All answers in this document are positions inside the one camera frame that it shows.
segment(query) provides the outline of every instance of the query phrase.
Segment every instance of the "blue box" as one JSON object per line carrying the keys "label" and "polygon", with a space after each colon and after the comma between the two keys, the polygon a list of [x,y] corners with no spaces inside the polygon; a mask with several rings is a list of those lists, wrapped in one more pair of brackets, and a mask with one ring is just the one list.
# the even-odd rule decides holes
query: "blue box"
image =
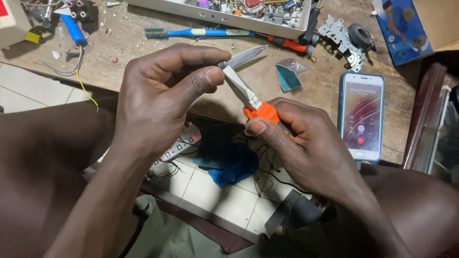
{"label": "blue box", "polygon": [[394,65],[434,52],[413,0],[375,0],[373,7]]}

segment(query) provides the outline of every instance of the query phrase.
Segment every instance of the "blue wire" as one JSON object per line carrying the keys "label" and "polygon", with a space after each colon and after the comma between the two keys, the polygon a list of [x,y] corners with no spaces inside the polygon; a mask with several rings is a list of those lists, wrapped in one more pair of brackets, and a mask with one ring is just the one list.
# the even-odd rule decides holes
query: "blue wire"
{"label": "blue wire", "polygon": [[49,66],[49,65],[48,65],[47,63],[45,63],[45,62],[43,62],[43,63],[46,65],[46,67],[48,67],[49,69],[53,70],[53,71],[56,72],[56,73],[73,73],[73,72],[75,72],[75,71],[77,70],[77,68],[80,66],[80,63],[81,63],[81,61],[82,61],[82,58],[81,58],[82,55],[83,55],[83,51],[82,51],[81,55],[78,57],[77,66],[76,66],[75,69],[73,69],[71,72],[61,72],[61,71],[59,71],[59,70],[56,70],[56,69],[52,68],[51,66]]}

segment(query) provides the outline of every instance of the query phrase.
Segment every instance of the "black tape roll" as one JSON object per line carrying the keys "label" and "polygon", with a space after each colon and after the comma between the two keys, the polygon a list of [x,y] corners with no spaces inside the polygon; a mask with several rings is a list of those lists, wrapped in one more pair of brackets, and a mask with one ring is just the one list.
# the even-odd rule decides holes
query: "black tape roll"
{"label": "black tape roll", "polygon": [[370,33],[362,25],[358,23],[349,25],[347,33],[351,41],[360,48],[366,50],[372,46]]}

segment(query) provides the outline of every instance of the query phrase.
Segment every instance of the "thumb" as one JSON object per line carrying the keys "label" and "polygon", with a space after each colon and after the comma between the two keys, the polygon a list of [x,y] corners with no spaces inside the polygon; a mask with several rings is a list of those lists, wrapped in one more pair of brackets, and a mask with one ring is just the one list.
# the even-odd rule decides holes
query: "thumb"
{"label": "thumb", "polygon": [[265,118],[252,118],[246,123],[246,129],[261,137],[283,158],[297,148],[297,144],[274,122]]}
{"label": "thumb", "polygon": [[224,83],[223,71],[216,67],[205,67],[190,73],[174,87],[164,92],[174,100],[180,111],[186,112],[191,104],[202,94],[212,92],[215,86]]}

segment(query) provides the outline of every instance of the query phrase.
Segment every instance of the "hand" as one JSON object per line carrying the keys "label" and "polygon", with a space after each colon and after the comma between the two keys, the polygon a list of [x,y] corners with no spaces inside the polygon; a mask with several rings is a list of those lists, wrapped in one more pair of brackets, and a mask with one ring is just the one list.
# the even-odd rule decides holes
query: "hand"
{"label": "hand", "polygon": [[214,47],[175,44],[129,61],[113,142],[134,148],[153,163],[178,139],[190,105],[224,83],[220,68],[206,66],[230,58],[229,52]]}
{"label": "hand", "polygon": [[319,108],[284,98],[268,101],[281,121],[297,136],[291,139],[279,126],[253,118],[246,132],[263,138],[279,155],[285,170],[302,188],[334,201],[344,201],[349,191],[366,187],[352,155],[330,120]]}

